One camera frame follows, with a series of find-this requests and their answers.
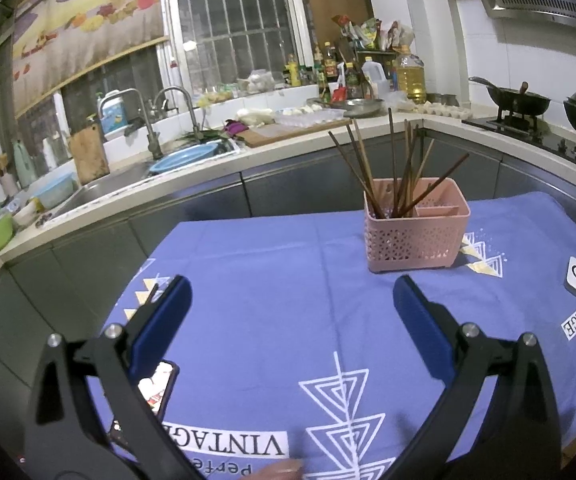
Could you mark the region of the dark wooden chopstick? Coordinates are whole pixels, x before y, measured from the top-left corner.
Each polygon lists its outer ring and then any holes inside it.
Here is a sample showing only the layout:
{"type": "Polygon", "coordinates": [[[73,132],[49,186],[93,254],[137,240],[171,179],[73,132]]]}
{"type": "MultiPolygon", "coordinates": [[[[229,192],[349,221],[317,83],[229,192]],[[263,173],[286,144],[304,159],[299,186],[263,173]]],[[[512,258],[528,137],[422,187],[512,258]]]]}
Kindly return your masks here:
{"type": "Polygon", "coordinates": [[[457,160],[457,162],[455,162],[455,164],[445,172],[445,174],[442,174],[434,182],[429,184],[419,196],[417,196],[409,204],[405,205],[402,211],[399,213],[399,218],[406,218],[410,211],[412,211],[420,202],[422,202],[422,200],[425,200],[441,183],[449,178],[456,171],[456,169],[459,168],[469,158],[469,156],[469,153],[463,154],[457,160]]]}

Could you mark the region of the chrome kitchen faucet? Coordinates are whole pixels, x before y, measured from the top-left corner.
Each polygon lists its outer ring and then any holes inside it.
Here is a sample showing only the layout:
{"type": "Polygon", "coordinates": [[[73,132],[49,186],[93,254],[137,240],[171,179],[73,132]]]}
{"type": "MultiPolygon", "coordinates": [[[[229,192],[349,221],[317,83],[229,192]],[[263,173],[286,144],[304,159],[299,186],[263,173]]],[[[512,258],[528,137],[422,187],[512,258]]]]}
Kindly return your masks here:
{"type": "Polygon", "coordinates": [[[160,160],[163,158],[163,152],[161,144],[159,141],[159,133],[154,130],[152,122],[150,121],[148,112],[146,110],[145,100],[143,93],[136,88],[126,88],[123,90],[113,90],[108,92],[103,98],[101,98],[97,103],[97,113],[99,120],[105,117],[104,107],[109,101],[117,100],[123,98],[123,96],[128,96],[129,94],[135,94],[137,96],[139,111],[138,119],[128,118],[126,119],[126,126],[124,135],[128,136],[128,131],[136,132],[139,128],[146,128],[146,135],[148,141],[148,151],[150,152],[154,160],[160,160]]]}

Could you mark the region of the thin stick at table edge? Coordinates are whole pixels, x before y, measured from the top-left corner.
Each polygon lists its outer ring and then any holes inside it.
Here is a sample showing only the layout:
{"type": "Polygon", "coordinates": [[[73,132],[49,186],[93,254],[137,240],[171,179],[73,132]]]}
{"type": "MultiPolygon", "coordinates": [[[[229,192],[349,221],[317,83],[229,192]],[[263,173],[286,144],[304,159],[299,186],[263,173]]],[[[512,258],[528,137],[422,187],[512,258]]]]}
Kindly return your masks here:
{"type": "Polygon", "coordinates": [[[145,290],[144,292],[140,292],[139,299],[139,306],[146,306],[146,304],[152,304],[154,299],[157,298],[159,291],[159,285],[157,283],[153,283],[152,286],[145,290]]]}

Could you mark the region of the blue printed tablecloth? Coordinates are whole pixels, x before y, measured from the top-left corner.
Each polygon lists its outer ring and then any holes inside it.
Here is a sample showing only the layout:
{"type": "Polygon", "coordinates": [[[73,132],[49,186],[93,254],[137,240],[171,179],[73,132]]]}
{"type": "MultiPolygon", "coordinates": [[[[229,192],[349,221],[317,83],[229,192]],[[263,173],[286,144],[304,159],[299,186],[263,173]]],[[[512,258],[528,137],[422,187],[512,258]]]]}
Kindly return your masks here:
{"type": "MultiPolygon", "coordinates": [[[[576,296],[564,286],[576,224],[549,195],[471,204],[460,254],[413,280],[488,335],[535,334],[562,439],[576,438],[576,296]]],[[[368,270],[360,211],[181,222],[123,287],[175,275],[193,292],[166,359],[179,373],[164,414],[207,478],[237,479],[289,457],[310,479],[373,479],[414,437],[442,392],[393,304],[395,275],[368,270]]]]}

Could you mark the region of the pink perforated utensil basket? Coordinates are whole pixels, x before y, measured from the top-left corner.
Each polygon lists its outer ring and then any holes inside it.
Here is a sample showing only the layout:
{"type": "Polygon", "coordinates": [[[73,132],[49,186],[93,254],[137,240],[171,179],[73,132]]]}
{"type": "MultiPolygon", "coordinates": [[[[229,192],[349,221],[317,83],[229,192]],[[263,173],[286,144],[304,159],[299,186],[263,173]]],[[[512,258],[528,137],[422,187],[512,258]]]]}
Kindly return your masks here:
{"type": "Polygon", "coordinates": [[[371,272],[449,268],[457,258],[470,207],[456,181],[447,178],[405,218],[376,217],[368,198],[364,218],[371,272]]]}

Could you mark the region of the leaning chopstick in basket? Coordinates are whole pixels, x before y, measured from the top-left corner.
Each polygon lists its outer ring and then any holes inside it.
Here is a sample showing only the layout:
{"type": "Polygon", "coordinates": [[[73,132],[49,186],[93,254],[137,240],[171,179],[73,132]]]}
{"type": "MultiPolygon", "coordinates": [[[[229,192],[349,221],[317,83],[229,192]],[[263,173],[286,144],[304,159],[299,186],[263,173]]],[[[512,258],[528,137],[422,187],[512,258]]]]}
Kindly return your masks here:
{"type": "Polygon", "coordinates": [[[420,160],[419,167],[418,167],[418,168],[416,169],[416,171],[411,175],[410,185],[408,186],[409,195],[413,195],[414,189],[415,189],[418,181],[419,181],[420,178],[422,177],[423,170],[425,170],[425,165],[427,164],[427,161],[428,161],[428,159],[429,159],[430,153],[432,152],[432,148],[433,148],[434,142],[435,142],[435,140],[434,140],[434,139],[431,139],[431,140],[429,141],[429,144],[428,144],[427,149],[421,153],[422,159],[420,160]]]}

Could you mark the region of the wooden cutting board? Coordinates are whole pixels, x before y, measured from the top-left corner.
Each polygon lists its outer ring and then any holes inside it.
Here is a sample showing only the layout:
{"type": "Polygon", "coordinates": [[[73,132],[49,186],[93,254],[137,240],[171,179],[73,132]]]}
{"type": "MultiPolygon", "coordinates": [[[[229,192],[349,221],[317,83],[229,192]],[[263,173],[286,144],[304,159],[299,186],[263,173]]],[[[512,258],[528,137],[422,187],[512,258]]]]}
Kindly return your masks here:
{"type": "Polygon", "coordinates": [[[69,140],[69,150],[82,185],[110,174],[102,133],[96,125],[73,133],[69,140]]]}

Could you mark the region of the light wooden chopstick in basket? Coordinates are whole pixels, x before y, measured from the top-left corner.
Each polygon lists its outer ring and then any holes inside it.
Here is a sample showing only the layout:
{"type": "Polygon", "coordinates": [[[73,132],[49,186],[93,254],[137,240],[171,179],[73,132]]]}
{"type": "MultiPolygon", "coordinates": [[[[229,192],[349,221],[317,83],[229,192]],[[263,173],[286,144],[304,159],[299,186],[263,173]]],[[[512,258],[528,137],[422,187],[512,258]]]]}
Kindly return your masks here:
{"type": "Polygon", "coordinates": [[[361,136],[361,130],[359,130],[358,123],[357,123],[356,119],[353,119],[353,127],[354,127],[354,132],[356,134],[356,140],[358,141],[358,150],[359,150],[359,154],[361,154],[361,163],[363,164],[363,167],[364,167],[364,172],[365,172],[365,177],[366,177],[366,181],[368,184],[368,188],[369,188],[371,194],[373,194],[373,198],[376,200],[377,199],[377,192],[375,191],[375,187],[373,186],[373,174],[371,173],[371,168],[370,168],[368,156],[367,156],[367,152],[365,149],[365,143],[364,143],[363,137],[361,136]]]}

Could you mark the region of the blue plastic basin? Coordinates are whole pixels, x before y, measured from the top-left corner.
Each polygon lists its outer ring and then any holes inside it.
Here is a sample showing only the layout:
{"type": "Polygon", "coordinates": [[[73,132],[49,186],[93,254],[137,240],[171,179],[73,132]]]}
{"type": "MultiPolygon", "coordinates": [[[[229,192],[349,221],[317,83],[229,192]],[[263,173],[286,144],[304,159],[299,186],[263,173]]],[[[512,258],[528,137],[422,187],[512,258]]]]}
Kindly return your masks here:
{"type": "Polygon", "coordinates": [[[155,162],[149,169],[148,174],[165,174],[181,167],[211,158],[219,149],[217,143],[206,143],[182,148],[172,154],[166,155],[155,162]]]}

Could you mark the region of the blue detergent bottle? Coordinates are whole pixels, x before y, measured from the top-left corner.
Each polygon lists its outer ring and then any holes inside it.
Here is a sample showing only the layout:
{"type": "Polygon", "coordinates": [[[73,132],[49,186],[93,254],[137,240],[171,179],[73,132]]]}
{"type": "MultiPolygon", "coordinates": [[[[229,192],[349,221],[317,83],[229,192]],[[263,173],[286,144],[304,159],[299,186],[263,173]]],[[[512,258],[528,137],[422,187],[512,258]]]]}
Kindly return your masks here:
{"type": "Polygon", "coordinates": [[[124,101],[119,90],[111,90],[102,98],[100,107],[100,125],[105,134],[124,128],[128,125],[124,101]]]}

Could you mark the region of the black wok on stove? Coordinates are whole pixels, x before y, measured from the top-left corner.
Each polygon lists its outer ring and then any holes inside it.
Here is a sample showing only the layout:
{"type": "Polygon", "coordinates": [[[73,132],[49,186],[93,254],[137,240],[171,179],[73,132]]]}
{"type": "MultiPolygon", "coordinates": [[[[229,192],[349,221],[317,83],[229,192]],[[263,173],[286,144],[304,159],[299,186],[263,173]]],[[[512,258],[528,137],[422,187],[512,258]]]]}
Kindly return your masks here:
{"type": "Polygon", "coordinates": [[[486,88],[488,95],[498,106],[499,116],[502,115],[502,112],[508,112],[512,115],[537,117],[544,114],[550,105],[549,98],[528,91],[526,81],[523,82],[519,90],[514,90],[497,87],[496,84],[492,84],[489,80],[479,76],[471,76],[468,80],[486,88]]]}

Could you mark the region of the metal bowl on counter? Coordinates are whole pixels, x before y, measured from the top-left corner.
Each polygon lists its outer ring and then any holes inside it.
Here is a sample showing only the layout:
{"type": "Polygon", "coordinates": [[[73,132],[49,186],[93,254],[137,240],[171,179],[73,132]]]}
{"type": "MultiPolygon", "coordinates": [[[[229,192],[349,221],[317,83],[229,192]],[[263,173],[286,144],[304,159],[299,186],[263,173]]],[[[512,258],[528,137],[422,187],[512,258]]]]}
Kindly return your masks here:
{"type": "Polygon", "coordinates": [[[346,118],[367,118],[379,115],[383,110],[380,99],[351,99],[330,103],[335,110],[342,110],[346,118]]]}

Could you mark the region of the large cooking oil bottle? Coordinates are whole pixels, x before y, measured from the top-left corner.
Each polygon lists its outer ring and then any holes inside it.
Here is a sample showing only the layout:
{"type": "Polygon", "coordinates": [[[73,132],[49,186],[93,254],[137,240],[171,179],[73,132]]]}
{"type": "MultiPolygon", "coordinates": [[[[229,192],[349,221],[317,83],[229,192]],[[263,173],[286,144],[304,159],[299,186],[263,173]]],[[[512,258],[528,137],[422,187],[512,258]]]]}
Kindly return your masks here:
{"type": "Polygon", "coordinates": [[[397,58],[397,87],[399,91],[404,91],[411,101],[423,104],[427,100],[425,63],[411,52],[409,46],[402,46],[399,50],[401,53],[397,58]]]}

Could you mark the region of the white plastic jug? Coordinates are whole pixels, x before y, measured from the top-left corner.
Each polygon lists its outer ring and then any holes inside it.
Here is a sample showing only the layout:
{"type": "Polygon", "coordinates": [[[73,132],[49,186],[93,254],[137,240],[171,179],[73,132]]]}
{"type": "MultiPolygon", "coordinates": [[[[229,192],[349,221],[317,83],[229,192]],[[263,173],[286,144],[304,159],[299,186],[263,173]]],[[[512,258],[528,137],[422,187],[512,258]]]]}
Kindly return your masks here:
{"type": "Polygon", "coordinates": [[[361,65],[361,70],[373,90],[373,96],[376,99],[383,99],[390,92],[390,84],[382,65],[373,61],[371,56],[367,56],[361,65]]]}

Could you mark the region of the fruit print window blind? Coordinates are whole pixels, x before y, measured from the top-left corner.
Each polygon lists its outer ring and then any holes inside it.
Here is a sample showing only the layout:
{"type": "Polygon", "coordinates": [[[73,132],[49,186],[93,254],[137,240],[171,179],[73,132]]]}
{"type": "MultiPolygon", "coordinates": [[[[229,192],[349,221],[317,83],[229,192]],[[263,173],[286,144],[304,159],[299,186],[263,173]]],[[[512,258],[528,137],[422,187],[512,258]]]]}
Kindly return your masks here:
{"type": "Polygon", "coordinates": [[[99,66],[166,40],[160,0],[18,0],[14,114],[99,66]]]}

